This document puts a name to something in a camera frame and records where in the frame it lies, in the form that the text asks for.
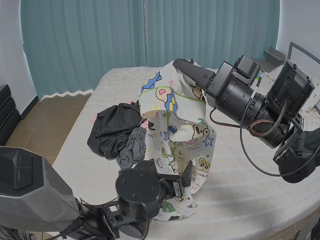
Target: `white sticker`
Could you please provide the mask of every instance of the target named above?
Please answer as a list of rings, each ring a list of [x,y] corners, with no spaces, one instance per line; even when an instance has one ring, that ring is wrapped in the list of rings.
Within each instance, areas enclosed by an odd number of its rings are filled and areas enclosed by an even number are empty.
[[[180,188],[179,188],[179,183],[174,181],[173,182],[173,187],[174,187],[174,191],[176,192],[176,196],[177,197],[181,197],[181,192],[180,192]]]

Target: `pile of clothes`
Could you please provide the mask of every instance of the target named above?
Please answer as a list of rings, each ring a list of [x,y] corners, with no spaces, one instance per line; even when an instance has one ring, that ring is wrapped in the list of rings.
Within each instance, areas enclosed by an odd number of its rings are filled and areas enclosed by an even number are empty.
[[[132,167],[146,153],[146,129],[139,101],[120,103],[97,114],[87,144],[106,159],[115,158],[121,169]]]

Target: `black drawer cabinet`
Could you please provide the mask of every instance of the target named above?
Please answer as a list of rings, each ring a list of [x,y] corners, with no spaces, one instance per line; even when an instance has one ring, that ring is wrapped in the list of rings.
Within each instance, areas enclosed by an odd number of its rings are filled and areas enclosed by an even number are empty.
[[[21,120],[8,85],[0,86],[0,145],[4,146]]]

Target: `bed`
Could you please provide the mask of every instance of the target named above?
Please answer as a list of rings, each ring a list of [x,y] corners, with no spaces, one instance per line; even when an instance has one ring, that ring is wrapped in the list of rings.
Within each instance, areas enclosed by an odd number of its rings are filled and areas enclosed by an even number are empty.
[[[94,154],[86,142],[98,112],[137,100],[141,86],[160,68],[116,68],[102,77],[63,144],[54,169],[72,188],[74,196],[91,204],[116,197],[115,180],[120,170],[116,160]],[[273,82],[263,77],[259,92],[266,94]],[[210,123],[207,106],[206,119]],[[214,119],[233,123],[220,111]],[[239,130],[210,123],[217,142],[210,175],[193,195],[195,214],[174,221],[153,221],[147,239],[264,239],[306,217],[320,206],[320,169],[297,184],[266,176],[256,170],[241,149]],[[305,130],[319,125],[305,119]],[[244,131],[246,149],[262,169],[278,173],[273,162],[275,150]]]

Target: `gray headboard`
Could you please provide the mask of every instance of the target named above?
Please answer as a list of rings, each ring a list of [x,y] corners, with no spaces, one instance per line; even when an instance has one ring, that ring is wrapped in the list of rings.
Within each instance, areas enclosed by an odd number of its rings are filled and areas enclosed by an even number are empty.
[[[293,42],[290,42],[288,60],[296,63],[305,73],[310,72],[320,79],[320,59]]]

